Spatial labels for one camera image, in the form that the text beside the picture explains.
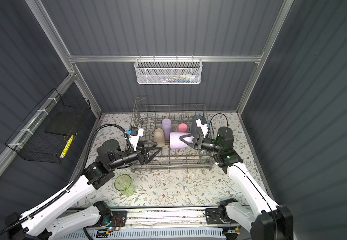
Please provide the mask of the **pink cup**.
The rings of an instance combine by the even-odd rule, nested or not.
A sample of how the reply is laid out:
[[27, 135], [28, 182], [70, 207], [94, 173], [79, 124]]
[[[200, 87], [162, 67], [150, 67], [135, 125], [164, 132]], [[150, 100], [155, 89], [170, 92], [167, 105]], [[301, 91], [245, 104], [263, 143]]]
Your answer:
[[179, 124], [178, 127], [177, 127], [177, 132], [178, 133], [188, 133], [188, 126], [187, 124]]

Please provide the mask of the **blue transparent cup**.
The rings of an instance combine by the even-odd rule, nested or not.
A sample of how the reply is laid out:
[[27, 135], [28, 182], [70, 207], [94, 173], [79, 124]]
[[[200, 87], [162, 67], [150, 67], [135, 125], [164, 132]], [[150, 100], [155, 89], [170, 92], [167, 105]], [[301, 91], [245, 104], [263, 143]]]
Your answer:
[[190, 133], [200, 133], [202, 134], [202, 129], [197, 125], [197, 120], [200, 120], [200, 125], [206, 124], [206, 119], [204, 115], [194, 115], [191, 120], [191, 127], [190, 127]]

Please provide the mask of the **beige cup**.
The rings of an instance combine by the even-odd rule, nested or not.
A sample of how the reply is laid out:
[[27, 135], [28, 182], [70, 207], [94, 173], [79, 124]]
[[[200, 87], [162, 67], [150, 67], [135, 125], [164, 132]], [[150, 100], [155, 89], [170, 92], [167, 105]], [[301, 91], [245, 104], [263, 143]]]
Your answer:
[[166, 139], [165, 139], [165, 134], [163, 129], [161, 128], [157, 128], [154, 131], [154, 143], [157, 144], [158, 147], [164, 147], [165, 143], [166, 143]]

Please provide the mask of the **light purple cup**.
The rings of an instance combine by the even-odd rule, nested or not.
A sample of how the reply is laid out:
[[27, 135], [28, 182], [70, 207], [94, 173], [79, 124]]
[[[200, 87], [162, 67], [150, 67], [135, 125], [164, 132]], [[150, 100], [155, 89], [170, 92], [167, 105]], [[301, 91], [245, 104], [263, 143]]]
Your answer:
[[168, 141], [173, 130], [172, 121], [168, 118], [163, 119], [161, 128], [164, 132], [165, 140]]

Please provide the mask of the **green transparent cup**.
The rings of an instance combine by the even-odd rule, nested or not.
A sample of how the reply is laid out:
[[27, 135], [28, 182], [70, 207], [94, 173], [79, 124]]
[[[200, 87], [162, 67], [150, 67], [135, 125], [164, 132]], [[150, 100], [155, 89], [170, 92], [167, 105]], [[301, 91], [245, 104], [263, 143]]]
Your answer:
[[114, 187], [117, 191], [126, 196], [132, 196], [136, 191], [131, 176], [123, 174], [116, 178]]

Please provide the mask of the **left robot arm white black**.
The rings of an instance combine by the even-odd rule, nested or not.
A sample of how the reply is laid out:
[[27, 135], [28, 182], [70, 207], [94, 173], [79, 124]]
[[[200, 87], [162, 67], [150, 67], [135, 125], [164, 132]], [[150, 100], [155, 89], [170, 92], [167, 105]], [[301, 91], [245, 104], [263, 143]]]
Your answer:
[[161, 150], [162, 148], [156, 144], [150, 147], [136, 144], [132, 145], [131, 149], [122, 151], [118, 141], [104, 142], [97, 149], [99, 155], [96, 160], [86, 167], [77, 179], [36, 207], [21, 214], [13, 213], [8, 216], [8, 238], [55, 240], [88, 226], [111, 227], [113, 224], [119, 224], [103, 201], [63, 218], [60, 215], [111, 180], [115, 176], [115, 169], [127, 167], [134, 162], [147, 164]]

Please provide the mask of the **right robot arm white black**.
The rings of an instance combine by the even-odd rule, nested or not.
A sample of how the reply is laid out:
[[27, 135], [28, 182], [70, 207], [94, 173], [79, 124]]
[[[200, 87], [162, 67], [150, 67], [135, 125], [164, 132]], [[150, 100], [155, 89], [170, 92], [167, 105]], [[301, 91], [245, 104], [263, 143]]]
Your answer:
[[253, 240], [292, 240], [293, 215], [289, 208], [277, 204], [249, 173], [242, 158], [233, 148], [233, 132], [228, 127], [218, 129], [215, 139], [195, 132], [178, 138], [185, 145], [212, 153], [215, 163], [241, 190], [250, 209], [235, 199], [219, 203], [223, 221], [235, 221], [246, 229]]

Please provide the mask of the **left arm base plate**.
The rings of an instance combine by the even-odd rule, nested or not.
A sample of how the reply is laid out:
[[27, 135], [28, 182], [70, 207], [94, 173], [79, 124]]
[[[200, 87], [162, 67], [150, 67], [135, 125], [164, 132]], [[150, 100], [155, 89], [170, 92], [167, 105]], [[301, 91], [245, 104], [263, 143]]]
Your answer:
[[127, 221], [127, 211], [110, 211], [108, 213], [100, 213], [98, 222], [95, 227], [124, 227]]

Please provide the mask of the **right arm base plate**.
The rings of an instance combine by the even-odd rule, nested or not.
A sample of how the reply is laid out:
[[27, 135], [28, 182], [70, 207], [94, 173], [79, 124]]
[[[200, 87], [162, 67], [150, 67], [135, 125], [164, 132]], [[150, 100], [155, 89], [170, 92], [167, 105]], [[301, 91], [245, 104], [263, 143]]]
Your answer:
[[220, 225], [220, 224], [237, 225], [236, 221], [223, 217], [219, 211], [219, 208], [206, 208], [202, 212], [206, 218], [206, 223], [208, 225]]

